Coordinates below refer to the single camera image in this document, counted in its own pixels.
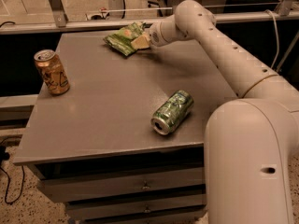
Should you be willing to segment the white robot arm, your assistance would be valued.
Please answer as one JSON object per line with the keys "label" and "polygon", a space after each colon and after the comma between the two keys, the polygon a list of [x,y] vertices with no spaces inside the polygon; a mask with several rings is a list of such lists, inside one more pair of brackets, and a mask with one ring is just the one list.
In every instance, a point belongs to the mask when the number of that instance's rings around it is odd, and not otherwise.
{"label": "white robot arm", "polygon": [[149,28],[152,45],[196,40],[236,97],[205,132],[209,224],[294,224],[288,161],[299,148],[299,94],[215,26],[193,0]]}

